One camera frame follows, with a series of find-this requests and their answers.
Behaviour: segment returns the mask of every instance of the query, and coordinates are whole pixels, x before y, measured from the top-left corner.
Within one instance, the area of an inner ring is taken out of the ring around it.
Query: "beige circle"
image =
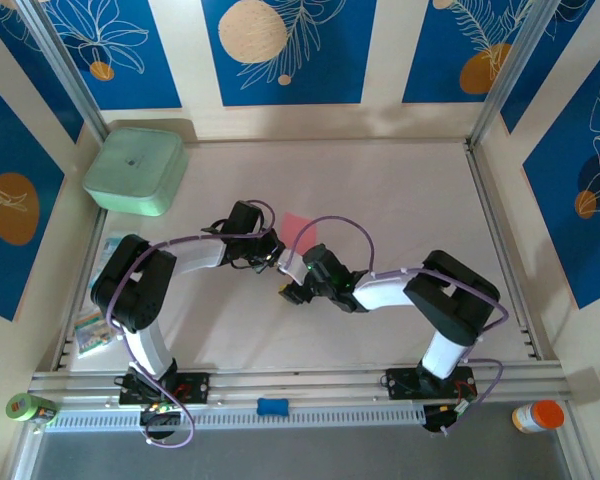
[[[433,0],[433,6],[438,10],[444,10],[453,5],[453,2],[455,2],[455,0]]]
[[[48,2],[49,0],[38,0],[40,3]],[[11,10],[17,10],[18,6],[16,5],[15,0],[0,0],[0,5],[5,6]]]
[[[220,42],[231,58],[261,63],[278,55],[287,44],[282,17],[261,0],[240,0],[220,19]]]

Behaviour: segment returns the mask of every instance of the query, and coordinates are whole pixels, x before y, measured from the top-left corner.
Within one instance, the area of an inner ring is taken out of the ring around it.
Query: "white table surface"
[[[419,266],[432,250],[445,250],[494,283],[511,307],[460,143],[223,143],[196,146],[190,154],[171,209],[160,217],[110,212],[101,247],[112,232],[137,232],[152,242],[192,235],[225,218],[235,201],[257,198],[273,206],[280,220],[285,212],[356,220],[374,239],[379,272]],[[368,246],[353,227],[321,223],[318,242],[350,269],[366,268]],[[159,324],[179,367],[417,362],[431,340],[434,329],[415,307],[347,314],[321,298],[294,306],[277,294],[287,278],[229,266],[174,278]],[[472,356],[526,360],[523,341],[511,318],[487,334]],[[127,364],[118,343],[83,358],[72,351],[67,368],[124,370]]]

